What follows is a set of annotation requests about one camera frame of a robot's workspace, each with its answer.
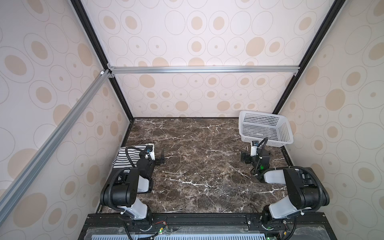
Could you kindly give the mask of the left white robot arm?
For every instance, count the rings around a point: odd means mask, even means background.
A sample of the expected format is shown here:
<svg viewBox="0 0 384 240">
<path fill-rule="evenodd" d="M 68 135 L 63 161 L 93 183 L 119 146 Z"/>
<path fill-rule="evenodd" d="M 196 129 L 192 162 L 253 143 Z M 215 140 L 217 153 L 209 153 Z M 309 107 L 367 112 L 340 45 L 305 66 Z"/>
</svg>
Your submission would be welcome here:
<svg viewBox="0 0 384 240">
<path fill-rule="evenodd" d="M 151 219 L 151 210 L 137 197 L 153 189 L 156 166 L 165 163 L 165 151 L 155 156 L 154 144 L 119 148 L 112 171 L 101 191 L 100 204 L 132 220 Z"/>
</svg>

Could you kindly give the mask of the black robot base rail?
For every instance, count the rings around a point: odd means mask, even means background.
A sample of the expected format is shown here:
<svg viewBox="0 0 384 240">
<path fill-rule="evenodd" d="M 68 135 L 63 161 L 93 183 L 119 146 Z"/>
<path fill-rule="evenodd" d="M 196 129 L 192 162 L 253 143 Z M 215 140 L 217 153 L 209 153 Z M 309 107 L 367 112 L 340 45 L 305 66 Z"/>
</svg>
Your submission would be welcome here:
<svg viewBox="0 0 384 240">
<path fill-rule="evenodd" d="M 80 240 L 335 240 L 324 213 L 266 221 L 258 213 L 90 214 Z"/>
</svg>

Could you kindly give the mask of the striped tank top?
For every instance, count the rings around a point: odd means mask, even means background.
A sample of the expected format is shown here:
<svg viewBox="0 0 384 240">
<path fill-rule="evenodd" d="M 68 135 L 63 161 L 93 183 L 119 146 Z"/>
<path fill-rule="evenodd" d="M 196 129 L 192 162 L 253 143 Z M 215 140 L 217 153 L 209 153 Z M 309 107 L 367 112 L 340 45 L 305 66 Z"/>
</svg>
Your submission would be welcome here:
<svg viewBox="0 0 384 240">
<path fill-rule="evenodd" d="M 137 167 L 137 162 L 140 159 L 139 153 L 145 150 L 146 145 L 147 144 L 119 148 L 118 155 L 113 161 L 113 168 L 121 169 Z"/>
</svg>

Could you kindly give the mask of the white plastic laundry basket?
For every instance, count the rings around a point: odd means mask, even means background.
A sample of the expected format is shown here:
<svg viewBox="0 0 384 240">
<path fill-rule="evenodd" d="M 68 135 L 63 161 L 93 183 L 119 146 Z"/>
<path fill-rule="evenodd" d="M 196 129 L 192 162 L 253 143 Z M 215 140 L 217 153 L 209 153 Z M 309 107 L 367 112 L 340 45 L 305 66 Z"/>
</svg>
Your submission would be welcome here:
<svg viewBox="0 0 384 240">
<path fill-rule="evenodd" d="M 282 115 L 241 111 L 239 134 L 246 143 L 268 138 L 267 146 L 283 147 L 294 143 L 294 136 L 288 119 Z"/>
</svg>

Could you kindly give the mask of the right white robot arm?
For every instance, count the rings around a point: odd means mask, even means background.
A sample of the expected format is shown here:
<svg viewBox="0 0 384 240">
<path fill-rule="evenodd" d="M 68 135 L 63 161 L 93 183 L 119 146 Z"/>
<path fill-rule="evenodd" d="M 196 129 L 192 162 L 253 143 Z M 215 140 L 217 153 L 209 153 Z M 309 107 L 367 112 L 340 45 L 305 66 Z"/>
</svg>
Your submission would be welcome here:
<svg viewBox="0 0 384 240">
<path fill-rule="evenodd" d="M 288 195 L 264 207 L 261 223 L 290 219 L 316 212 L 330 203 L 330 195 L 312 168 L 298 166 L 270 168 L 271 153 L 253 146 L 251 152 L 241 153 L 241 161 L 253 166 L 251 175 L 261 183 L 286 186 Z"/>
</svg>

